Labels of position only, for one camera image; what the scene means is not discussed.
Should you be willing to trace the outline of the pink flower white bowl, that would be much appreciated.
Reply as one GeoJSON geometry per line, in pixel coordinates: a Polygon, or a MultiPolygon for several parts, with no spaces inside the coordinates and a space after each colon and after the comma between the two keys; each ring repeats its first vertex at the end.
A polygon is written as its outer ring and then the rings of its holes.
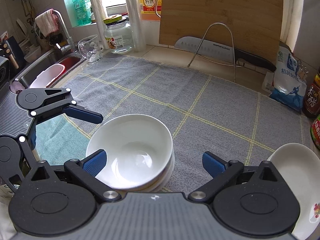
{"type": "MultiPolygon", "coordinates": [[[[171,158],[172,158],[173,155],[175,155],[174,151],[172,151],[172,153],[171,153],[171,158]]],[[[171,158],[170,158],[169,163],[167,164],[167,166],[160,173],[160,175],[156,179],[154,179],[152,182],[148,183],[147,185],[145,185],[141,189],[139,189],[140,192],[151,192],[151,190],[154,189],[157,186],[157,184],[160,182],[160,180],[164,177],[165,173],[167,172],[167,170],[168,170],[168,168],[170,166],[171,158]]]]}

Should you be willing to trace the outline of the large round fruit plate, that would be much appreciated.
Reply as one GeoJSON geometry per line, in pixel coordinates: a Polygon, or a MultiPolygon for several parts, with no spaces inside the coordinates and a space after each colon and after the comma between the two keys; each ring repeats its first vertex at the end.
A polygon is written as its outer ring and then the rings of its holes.
{"type": "Polygon", "coordinates": [[[269,158],[300,204],[300,217],[292,234],[307,239],[319,225],[319,158],[310,148],[289,143],[269,158]]]}

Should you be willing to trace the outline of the steel kitchen knife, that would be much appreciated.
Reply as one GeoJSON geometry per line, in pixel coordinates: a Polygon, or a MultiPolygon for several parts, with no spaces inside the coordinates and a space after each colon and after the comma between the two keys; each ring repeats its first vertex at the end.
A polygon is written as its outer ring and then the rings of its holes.
{"type": "MultiPolygon", "coordinates": [[[[179,38],[176,41],[174,47],[191,53],[196,53],[200,42],[200,38],[185,36],[179,38]]],[[[273,63],[260,56],[236,48],[233,50],[233,48],[230,46],[213,41],[204,40],[199,48],[199,51],[197,52],[197,55],[208,56],[218,60],[233,63],[233,52],[235,52],[236,61],[241,59],[253,66],[265,68],[266,70],[269,70],[271,72],[276,71],[276,66],[273,63]]]]}

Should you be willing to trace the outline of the red white sink basin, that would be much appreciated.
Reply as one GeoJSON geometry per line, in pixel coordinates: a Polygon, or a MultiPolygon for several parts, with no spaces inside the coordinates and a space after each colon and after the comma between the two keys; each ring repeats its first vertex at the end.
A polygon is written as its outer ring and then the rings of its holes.
{"type": "Polygon", "coordinates": [[[63,64],[56,63],[42,71],[31,83],[29,88],[47,88],[65,72],[63,64]]]}

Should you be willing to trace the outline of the grey teal towel mat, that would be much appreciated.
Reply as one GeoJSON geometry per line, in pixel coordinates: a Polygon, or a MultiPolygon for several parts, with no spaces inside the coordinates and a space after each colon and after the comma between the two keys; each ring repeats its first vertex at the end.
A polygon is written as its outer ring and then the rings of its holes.
{"type": "Polygon", "coordinates": [[[146,114],[171,132],[175,167],[164,191],[189,193],[210,180],[206,151],[256,166],[287,143],[311,147],[309,120],[258,92],[197,70],[105,55],[63,81],[76,102],[104,121],[146,114]]]}

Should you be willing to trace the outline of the steel faucet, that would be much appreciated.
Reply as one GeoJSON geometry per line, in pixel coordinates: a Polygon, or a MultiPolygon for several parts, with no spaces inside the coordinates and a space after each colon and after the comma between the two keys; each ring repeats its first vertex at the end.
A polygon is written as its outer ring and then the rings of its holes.
{"type": "Polygon", "coordinates": [[[67,44],[64,46],[59,45],[58,43],[56,44],[56,47],[61,50],[61,53],[63,54],[67,54],[67,53],[73,53],[76,51],[74,42],[73,42],[73,38],[72,36],[69,34],[68,29],[64,23],[64,20],[62,18],[62,15],[60,14],[59,11],[57,10],[53,10],[52,11],[53,15],[55,15],[59,21],[59,30],[62,32],[67,44]]]}

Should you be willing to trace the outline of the glass mug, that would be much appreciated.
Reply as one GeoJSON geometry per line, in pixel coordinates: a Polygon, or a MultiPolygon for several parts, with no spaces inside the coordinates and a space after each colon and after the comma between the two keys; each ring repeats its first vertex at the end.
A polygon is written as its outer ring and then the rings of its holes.
{"type": "Polygon", "coordinates": [[[97,35],[91,35],[78,42],[78,50],[88,63],[94,63],[102,58],[102,46],[97,35]]]}

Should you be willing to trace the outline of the large glass jar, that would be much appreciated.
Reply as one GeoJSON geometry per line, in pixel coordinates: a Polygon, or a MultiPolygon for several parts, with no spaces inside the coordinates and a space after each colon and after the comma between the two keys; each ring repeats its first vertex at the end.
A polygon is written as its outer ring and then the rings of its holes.
{"type": "Polygon", "coordinates": [[[110,51],[114,54],[125,54],[133,49],[132,30],[129,18],[120,14],[103,20],[106,26],[104,38],[110,51]]]}

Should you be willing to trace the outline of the pink dish cloth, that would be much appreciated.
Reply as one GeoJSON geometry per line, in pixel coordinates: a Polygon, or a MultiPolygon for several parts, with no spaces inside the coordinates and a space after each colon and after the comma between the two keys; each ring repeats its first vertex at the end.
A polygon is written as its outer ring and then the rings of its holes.
{"type": "Polygon", "coordinates": [[[49,9],[35,18],[35,23],[44,37],[57,32],[58,18],[54,14],[54,9],[49,9]]]}

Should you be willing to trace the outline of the green dish soap bottle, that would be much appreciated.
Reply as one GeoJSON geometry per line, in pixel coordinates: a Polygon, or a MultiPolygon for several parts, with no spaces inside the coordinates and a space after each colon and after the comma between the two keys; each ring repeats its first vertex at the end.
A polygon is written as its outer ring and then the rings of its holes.
{"type": "Polygon", "coordinates": [[[72,0],[78,25],[91,23],[91,2],[90,0],[72,0]]]}

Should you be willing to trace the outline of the plastic wrap roll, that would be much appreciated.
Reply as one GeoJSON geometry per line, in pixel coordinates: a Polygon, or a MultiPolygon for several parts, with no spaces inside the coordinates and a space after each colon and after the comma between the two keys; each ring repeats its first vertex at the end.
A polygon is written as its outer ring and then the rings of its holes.
{"type": "Polygon", "coordinates": [[[103,44],[103,48],[104,50],[109,50],[109,46],[107,45],[107,41],[104,37],[104,31],[106,29],[104,19],[107,17],[107,15],[106,15],[102,0],[91,0],[91,6],[93,9],[93,14],[95,16],[95,21],[97,24],[99,36],[103,44]]]}

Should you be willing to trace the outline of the green mushroom sauce jar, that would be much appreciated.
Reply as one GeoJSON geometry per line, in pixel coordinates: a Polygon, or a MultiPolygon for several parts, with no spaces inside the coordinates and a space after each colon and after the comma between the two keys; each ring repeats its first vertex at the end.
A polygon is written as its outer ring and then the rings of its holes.
{"type": "Polygon", "coordinates": [[[320,150],[320,115],[311,124],[310,134],[314,145],[320,150]]]}

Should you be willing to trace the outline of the blue white salt bag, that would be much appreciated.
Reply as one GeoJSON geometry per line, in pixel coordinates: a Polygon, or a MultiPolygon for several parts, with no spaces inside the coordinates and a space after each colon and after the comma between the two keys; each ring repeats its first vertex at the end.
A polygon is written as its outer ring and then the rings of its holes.
{"type": "Polygon", "coordinates": [[[284,43],[279,45],[276,70],[265,75],[262,89],[268,96],[301,112],[307,84],[305,72],[294,58],[291,49],[284,43]]]}

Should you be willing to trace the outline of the dark vinegar bottle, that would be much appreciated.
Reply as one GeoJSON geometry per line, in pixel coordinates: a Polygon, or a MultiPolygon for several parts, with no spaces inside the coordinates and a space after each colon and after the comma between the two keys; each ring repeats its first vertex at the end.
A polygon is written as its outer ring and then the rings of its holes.
{"type": "Polygon", "coordinates": [[[320,83],[319,83],[319,69],[311,85],[306,90],[303,98],[302,111],[308,118],[315,118],[319,115],[319,94],[320,94],[320,83]]]}

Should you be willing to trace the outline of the tall clear plastic roll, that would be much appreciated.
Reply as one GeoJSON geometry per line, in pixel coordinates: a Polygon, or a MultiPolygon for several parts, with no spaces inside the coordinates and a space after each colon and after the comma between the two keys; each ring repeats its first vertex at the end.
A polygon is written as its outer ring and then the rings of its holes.
{"type": "Polygon", "coordinates": [[[126,0],[126,7],[131,24],[135,51],[144,51],[146,49],[146,41],[143,31],[143,21],[140,12],[139,0],[126,0]]]}

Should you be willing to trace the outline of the bamboo cutting board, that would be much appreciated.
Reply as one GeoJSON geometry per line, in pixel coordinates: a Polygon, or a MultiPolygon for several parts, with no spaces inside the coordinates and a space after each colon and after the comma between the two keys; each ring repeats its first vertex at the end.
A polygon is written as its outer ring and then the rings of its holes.
{"type": "Polygon", "coordinates": [[[194,36],[277,59],[283,0],[162,0],[159,43],[194,36]]]}

